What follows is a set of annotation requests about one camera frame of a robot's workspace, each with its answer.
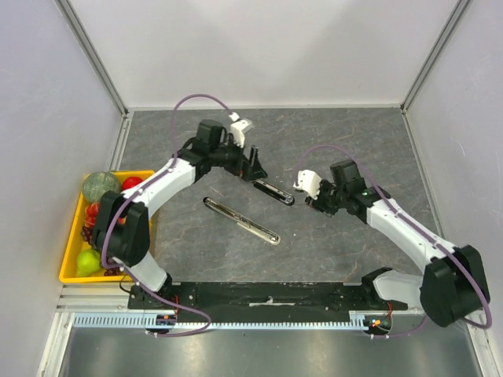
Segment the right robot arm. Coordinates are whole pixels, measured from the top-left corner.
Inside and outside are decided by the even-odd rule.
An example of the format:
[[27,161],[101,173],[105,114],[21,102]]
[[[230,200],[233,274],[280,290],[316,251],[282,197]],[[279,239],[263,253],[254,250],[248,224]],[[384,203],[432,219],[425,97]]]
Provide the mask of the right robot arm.
[[447,327],[482,310],[487,329],[492,325],[490,292],[480,253],[459,247],[436,235],[407,214],[378,185],[364,179],[357,163],[346,160],[330,167],[332,180],[301,170],[294,187],[307,194],[313,209],[334,215],[345,210],[379,231],[403,251],[420,270],[414,276],[382,268],[364,278],[362,304],[378,309],[386,301],[422,309],[435,324]]

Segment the silver and black stapler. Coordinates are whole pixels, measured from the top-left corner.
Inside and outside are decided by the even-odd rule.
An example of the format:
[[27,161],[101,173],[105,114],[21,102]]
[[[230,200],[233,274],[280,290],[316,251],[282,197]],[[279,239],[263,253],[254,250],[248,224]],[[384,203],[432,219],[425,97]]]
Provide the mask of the silver and black stapler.
[[257,236],[261,240],[266,241],[272,245],[278,245],[281,242],[281,237],[272,230],[258,224],[255,221],[245,217],[244,215],[238,213],[237,211],[225,206],[221,203],[214,201],[212,198],[206,196],[203,198],[203,204],[206,208],[213,210],[214,212],[233,220],[242,229],[250,232],[251,234]]

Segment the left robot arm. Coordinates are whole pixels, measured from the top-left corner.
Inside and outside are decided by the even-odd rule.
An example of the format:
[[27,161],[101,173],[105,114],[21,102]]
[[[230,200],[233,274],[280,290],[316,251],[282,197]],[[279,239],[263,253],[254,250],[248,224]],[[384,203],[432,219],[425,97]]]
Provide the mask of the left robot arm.
[[248,119],[235,119],[229,129],[204,119],[165,166],[123,192],[106,192],[100,199],[91,245],[106,259],[128,269],[145,286],[145,300],[156,309],[170,305],[171,277],[155,261],[150,248],[150,218],[178,192],[198,182],[212,168],[221,167],[244,181],[266,178],[258,150],[244,153]]

